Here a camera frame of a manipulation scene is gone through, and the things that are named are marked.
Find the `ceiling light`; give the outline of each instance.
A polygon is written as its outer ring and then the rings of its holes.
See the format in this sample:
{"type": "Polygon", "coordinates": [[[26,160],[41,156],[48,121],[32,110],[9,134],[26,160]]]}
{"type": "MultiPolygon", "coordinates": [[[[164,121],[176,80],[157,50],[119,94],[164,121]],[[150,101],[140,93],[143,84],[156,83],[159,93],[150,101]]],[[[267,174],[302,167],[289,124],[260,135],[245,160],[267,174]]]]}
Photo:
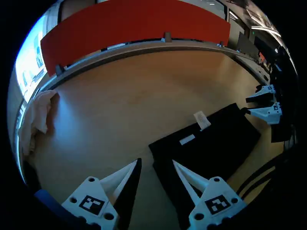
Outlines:
{"type": "Polygon", "coordinates": [[[229,13],[230,13],[235,19],[238,19],[238,17],[237,17],[232,11],[229,11],[229,13]]]}
{"type": "Polygon", "coordinates": [[[251,16],[251,19],[253,19],[255,22],[257,22],[258,24],[265,26],[264,23],[262,23],[261,21],[259,21],[258,19],[256,19],[254,16],[251,16]]]}
{"type": "Polygon", "coordinates": [[[264,30],[264,31],[270,32],[270,33],[272,33],[272,34],[275,34],[275,35],[281,37],[281,35],[280,35],[277,31],[275,31],[275,30],[273,30],[273,29],[270,29],[270,28],[268,28],[268,27],[252,26],[251,29],[252,29],[252,30],[264,30]]]}

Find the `black fabric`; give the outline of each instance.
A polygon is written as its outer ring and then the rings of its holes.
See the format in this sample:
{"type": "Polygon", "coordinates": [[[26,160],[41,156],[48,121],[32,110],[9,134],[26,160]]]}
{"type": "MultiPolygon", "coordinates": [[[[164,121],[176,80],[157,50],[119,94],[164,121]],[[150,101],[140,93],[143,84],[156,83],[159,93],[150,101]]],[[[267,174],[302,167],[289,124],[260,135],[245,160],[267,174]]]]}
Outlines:
{"type": "Polygon", "coordinates": [[[220,176],[227,180],[260,138],[244,114],[234,103],[208,116],[211,126],[203,131],[195,123],[149,145],[153,167],[176,209],[181,229],[189,227],[188,216],[195,205],[172,159],[207,179],[220,176]],[[179,141],[191,134],[195,139],[181,145],[179,141]]]}
{"type": "Polygon", "coordinates": [[[211,125],[200,131],[197,123],[149,145],[154,160],[173,159],[209,179],[227,180],[244,162],[260,138],[260,133],[231,104],[208,116],[211,125]],[[181,145],[180,140],[193,134],[195,139],[181,145]]]}

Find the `window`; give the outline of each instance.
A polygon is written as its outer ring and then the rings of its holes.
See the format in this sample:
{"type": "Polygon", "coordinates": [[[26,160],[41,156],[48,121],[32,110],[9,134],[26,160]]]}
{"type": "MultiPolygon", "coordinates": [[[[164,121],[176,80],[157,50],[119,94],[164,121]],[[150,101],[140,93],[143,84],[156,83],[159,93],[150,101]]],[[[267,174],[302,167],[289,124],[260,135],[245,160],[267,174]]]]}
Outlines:
{"type": "Polygon", "coordinates": [[[16,59],[16,75],[21,93],[29,102],[34,90],[47,73],[41,54],[41,39],[46,16],[42,16],[29,32],[16,59]]]}

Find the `wall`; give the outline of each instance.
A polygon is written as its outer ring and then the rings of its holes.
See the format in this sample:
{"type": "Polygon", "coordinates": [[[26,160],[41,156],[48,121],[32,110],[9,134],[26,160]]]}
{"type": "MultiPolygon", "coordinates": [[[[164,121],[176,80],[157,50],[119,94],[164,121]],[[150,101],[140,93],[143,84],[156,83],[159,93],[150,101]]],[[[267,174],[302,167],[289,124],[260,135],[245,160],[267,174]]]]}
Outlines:
{"type": "Polygon", "coordinates": [[[228,47],[231,49],[237,49],[239,34],[240,32],[244,34],[244,29],[231,18],[229,19],[229,23],[231,26],[228,47]]]}
{"type": "Polygon", "coordinates": [[[192,5],[198,6],[203,8],[207,11],[214,13],[215,15],[219,16],[222,19],[225,19],[225,12],[224,12],[224,5],[215,1],[215,0],[180,0],[182,2],[187,2],[192,5]]]}
{"type": "Polygon", "coordinates": [[[62,21],[42,39],[41,48],[52,76],[58,64],[66,66],[119,43],[162,38],[170,32],[173,38],[223,41],[227,45],[229,31],[225,19],[182,1],[111,0],[62,21]]]}
{"type": "Polygon", "coordinates": [[[61,6],[61,21],[94,4],[95,0],[65,0],[61,6]]]}
{"type": "Polygon", "coordinates": [[[13,146],[14,146],[15,122],[17,119],[17,115],[19,114],[20,105],[22,101],[23,101],[23,96],[17,82],[16,70],[14,67],[10,77],[10,84],[8,87],[8,98],[7,98],[7,128],[12,149],[14,149],[13,146]]]}

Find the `white tag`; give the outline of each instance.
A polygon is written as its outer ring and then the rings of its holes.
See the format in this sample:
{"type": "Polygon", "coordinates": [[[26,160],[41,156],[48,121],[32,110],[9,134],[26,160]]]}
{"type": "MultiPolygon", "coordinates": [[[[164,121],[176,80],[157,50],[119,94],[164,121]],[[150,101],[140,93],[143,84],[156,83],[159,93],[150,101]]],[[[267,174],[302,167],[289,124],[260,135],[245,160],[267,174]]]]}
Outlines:
{"type": "Polygon", "coordinates": [[[205,128],[209,127],[211,123],[208,121],[207,117],[204,115],[203,111],[198,111],[194,114],[194,117],[198,123],[198,125],[201,128],[201,131],[203,131],[205,128]]]}
{"type": "Polygon", "coordinates": [[[190,136],[187,136],[186,138],[181,139],[179,142],[181,145],[184,145],[186,143],[188,143],[189,141],[193,140],[195,138],[195,136],[193,134],[191,134],[190,136]]]}

